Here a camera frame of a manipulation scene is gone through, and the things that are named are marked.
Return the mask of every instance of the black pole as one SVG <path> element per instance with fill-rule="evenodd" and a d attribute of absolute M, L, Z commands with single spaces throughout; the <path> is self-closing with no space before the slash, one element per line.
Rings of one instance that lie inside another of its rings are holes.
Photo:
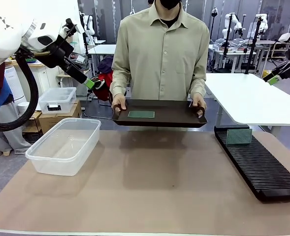
<path fill-rule="evenodd" d="M 85 30 L 85 22 L 84 22 L 84 15 L 83 14 L 80 14 L 80 22 L 81 22 L 82 27 Z M 82 33 L 82 36 L 84 37 L 84 44 L 85 44 L 85 48 L 86 48 L 86 56 L 89 57 L 86 31 Z"/>
<path fill-rule="evenodd" d="M 229 27 L 228 27 L 227 38 L 226 38 L 226 45 L 225 45 L 224 55 L 223 55 L 224 60 L 226 60 L 227 53 L 228 53 L 228 44 L 229 44 L 229 34 L 230 34 L 231 22 L 232 22 L 232 15 L 230 15 Z"/>
<path fill-rule="evenodd" d="M 252 61 L 252 57 L 253 57 L 254 48 L 255 48 L 255 45 L 256 45 L 256 43 L 258 41 L 257 37 L 258 37 L 258 31 L 259 31 L 259 27 L 261 25 L 261 22 L 262 22 L 262 18 L 259 17 L 258 18 L 258 23 L 257 23 L 257 29 L 255 31 L 254 38 L 252 40 L 252 46 L 251 46 L 251 51 L 250 51 L 249 60 L 248 60 L 248 64 L 247 64 L 247 69 L 245 70 L 245 74 L 246 75 L 249 74 L 249 70 L 250 70 L 250 65 L 251 65 L 251 61 Z"/>
<path fill-rule="evenodd" d="M 212 39 L 212 35 L 213 35 L 214 21 L 215 21 L 215 16 L 213 16 L 213 24 L 212 24 L 212 31 L 210 33 L 210 39 Z"/>
<path fill-rule="evenodd" d="M 242 20 L 242 27 L 243 27 L 243 25 L 244 25 L 244 18 L 245 18 L 246 16 L 245 15 L 243 15 L 243 20 Z"/>

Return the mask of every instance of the beige table mat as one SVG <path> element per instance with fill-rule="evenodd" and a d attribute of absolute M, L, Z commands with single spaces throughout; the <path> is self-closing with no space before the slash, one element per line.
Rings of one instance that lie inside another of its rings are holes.
<path fill-rule="evenodd" d="M 290 170 L 276 138 L 255 136 Z M 0 193 L 0 229 L 290 235 L 290 203 L 257 200 L 212 133 L 103 131 L 74 177 L 27 162 Z"/>

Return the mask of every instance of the black tray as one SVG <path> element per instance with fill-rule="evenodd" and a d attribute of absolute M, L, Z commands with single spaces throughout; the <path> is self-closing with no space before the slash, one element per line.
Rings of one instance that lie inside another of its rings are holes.
<path fill-rule="evenodd" d="M 116 112 L 112 120 L 123 126 L 153 126 L 153 127 L 183 127 L 200 128 L 207 123 L 205 110 L 202 107 L 193 107 L 189 101 L 161 101 L 161 100 L 127 100 L 126 110 Z M 129 118 L 131 111 L 152 111 L 155 118 Z"/>

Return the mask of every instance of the black face mask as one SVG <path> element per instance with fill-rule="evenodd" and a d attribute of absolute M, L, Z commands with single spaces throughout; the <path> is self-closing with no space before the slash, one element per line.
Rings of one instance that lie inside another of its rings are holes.
<path fill-rule="evenodd" d="M 181 0 L 160 0 L 161 5 L 168 10 L 171 10 L 172 8 L 176 7 L 180 1 Z"/>

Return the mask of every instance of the beige shirt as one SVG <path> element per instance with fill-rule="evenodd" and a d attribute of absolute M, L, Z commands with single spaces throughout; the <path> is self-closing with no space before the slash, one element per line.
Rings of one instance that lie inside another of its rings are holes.
<path fill-rule="evenodd" d="M 183 10 L 168 28 L 153 4 L 121 21 L 113 61 L 115 96 L 144 100 L 187 100 L 188 93 L 205 95 L 209 30 Z"/>

